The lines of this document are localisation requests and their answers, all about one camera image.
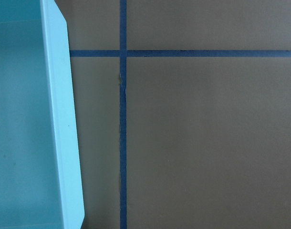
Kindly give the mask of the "brown paper table cover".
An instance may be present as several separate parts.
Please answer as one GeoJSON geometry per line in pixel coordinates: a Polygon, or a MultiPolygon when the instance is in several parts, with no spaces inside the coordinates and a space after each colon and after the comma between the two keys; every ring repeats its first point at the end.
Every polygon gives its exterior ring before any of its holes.
{"type": "Polygon", "coordinates": [[[59,0],[84,229],[291,229],[291,0],[59,0]]]}

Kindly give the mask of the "light blue plastic bin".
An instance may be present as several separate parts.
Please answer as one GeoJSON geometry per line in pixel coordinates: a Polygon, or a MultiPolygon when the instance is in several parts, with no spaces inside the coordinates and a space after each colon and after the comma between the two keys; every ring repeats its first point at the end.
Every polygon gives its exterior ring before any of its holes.
{"type": "Polygon", "coordinates": [[[53,0],[0,0],[0,229],[83,220],[66,20],[53,0]]]}

